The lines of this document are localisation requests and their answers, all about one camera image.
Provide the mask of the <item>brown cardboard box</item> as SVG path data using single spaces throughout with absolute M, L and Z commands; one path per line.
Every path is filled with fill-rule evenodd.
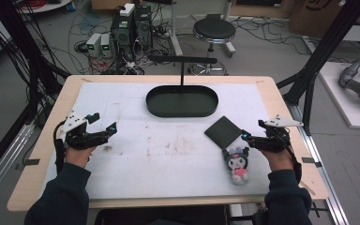
M 289 30 L 296 35 L 322 38 L 347 0 L 295 0 Z

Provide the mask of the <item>white table mat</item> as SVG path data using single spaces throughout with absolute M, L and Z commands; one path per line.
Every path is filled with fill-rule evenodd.
M 150 83 L 88 82 L 72 109 L 81 116 L 99 113 L 88 131 L 111 123 L 118 131 L 90 157 L 86 190 L 91 200 L 265 195 L 270 172 L 256 150 L 248 156 L 248 180 L 233 183 L 221 149 L 205 131 L 225 116 L 239 128 L 262 136 L 258 122 L 266 118 L 254 84 L 213 85 L 217 110 L 207 117 L 160 118 L 146 108 Z

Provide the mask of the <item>dark grey square card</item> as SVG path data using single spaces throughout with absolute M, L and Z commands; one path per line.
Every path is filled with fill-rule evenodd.
M 220 149 L 227 148 L 241 133 L 241 129 L 226 116 L 219 118 L 204 132 Z

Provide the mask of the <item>white floor platform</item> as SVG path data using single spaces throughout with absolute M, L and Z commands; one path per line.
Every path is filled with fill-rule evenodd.
M 348 127 L 360 128 L 360 97 L 338 84 L 340 73 L 348 66 L 346 63 L 327 62 L 320 71 L 320 78 Z

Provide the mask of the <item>black oval tray with stand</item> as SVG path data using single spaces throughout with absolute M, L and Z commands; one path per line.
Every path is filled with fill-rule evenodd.
M 149 59 L 155 63 L 181 64 L 178 85 L 160 85 L 146 95 L 146 107 L 151 114 L 166 118 L 205 117 L 216 111 L 218 95 L 213 89 L 204 85 L 184 85 L 185 63 L 215 64 L 216 58 L 152 55 Z

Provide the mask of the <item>black computer tower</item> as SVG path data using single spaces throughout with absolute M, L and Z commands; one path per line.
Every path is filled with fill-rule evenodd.
M 136 42 L 145 50 L 152 47 L 152 10 L 150 6 L 135 9 Z
M 133 61 L 133 44 L 135 40 L 134 20 L 132 16 L 121 16 L 115 13 L 112 18 L 112 38 L 117 54 L 120 58 Z

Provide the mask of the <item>aluminium rail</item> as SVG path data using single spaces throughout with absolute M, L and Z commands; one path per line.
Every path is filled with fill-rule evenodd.
M 334 225 L 350 225 L 313 138 L 308 136 L 303 127 L 292 127 L 291 131 L 296 132 L 296 135 L 292 136 L 292 146 L 295 147 L 297 159 L 303 166 L 300 184 L 308 189 L 315 202 L 323 201 L 322 210 L 329 213 Z M 322 163 L 322 167 L 304 163 L 302 158 L 314 158 Z
M 4 154 L 0 157 L 0 183 L 7 175 L 9 169 L 14 164 L 16 158 L 26 146 L 35 129 L 35 124 L 23 125 L 21 129 L 15 133 L 14 138 L 4 148 Z

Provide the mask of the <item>person's right hand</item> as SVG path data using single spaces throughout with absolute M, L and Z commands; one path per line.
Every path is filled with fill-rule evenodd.
M 262 150 L 261 153 L 268 160 L 272 172 L 293 169 L 293 159 L 286 150 L 282 150 L 278 153 Z

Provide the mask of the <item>black round stool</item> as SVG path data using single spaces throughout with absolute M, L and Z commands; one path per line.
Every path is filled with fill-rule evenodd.
M 229 43 L 234 38 L 235 33 L 236 29 L 230 22 L 213 15 L 206 16 L 204 19 L 195 22 L 193 26 L 193 35 L 209 44 L 206 54 L 208 58 L 213 57 L 215 45 Z M 194 75 L 214 75 L 218 72 L 222 75 L 227 74 L 227 69 L 219 61 L 215 64 L 191 63 L 187 71 Z

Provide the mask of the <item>grey power supply unit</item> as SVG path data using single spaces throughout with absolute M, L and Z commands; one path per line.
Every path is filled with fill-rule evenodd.
M 98 57 L 101 54 L 101 34 L 93 34 L 87 41 L 86 47 L 91 57 Z
M 101 52 L 104 57 L 112 57 L 113 56 L 113 49 L 112 49 L 112 42 L 111 42 L 111 35 L 106 33 L 101 35 L 100 40 L 100 47 Z

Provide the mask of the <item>black and pink plush doll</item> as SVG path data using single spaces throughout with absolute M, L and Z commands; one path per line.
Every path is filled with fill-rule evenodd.
M 222 155 L 231 171 L 231 178 L 235 185 L 241 186 L 248 182 L 248 147 L 224 149 Z

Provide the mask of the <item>person's left hand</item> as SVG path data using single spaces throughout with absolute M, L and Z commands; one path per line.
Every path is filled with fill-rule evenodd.
M 85 168 L 89 157 L 95 149 L 96 147 L 93 146 L 83 150 L 77 150 L 69 146 L 65 153 L 65 162 Z

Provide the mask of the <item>white box on computer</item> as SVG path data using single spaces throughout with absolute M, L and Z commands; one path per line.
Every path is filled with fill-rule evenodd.
M 123 8 L 120 10 L 119 14 L 121 16 L 130 16 L 133 10 L 135 9 L 135 5 L 131 3 L 126 3 Z

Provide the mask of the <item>black metal frame post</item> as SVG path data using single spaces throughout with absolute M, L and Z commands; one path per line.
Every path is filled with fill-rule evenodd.
M 291 77 L 277 83 L 277 88 L 291 84 L 290 90 L 283 99 L 291 106 L 297 106 L 301 96 L 305 96 L 302 114 L 303 129 L 308 136 L 310 132 L 310 116 L 316 78 L 326 61 L 339 43 L 346 37 L 360 16 L 360 0 L 346 0 L 329 29 L 323 35 L 317 48 L 301 70 Z

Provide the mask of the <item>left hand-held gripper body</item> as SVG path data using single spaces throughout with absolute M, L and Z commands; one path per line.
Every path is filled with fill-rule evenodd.
M 86 149 L 108 141 L 105 130 L 89 133 L 86 130 L 88 124 L 85 116 L 71 111 L 60 130 L 65 135 L 65 143 L 74 149 Z

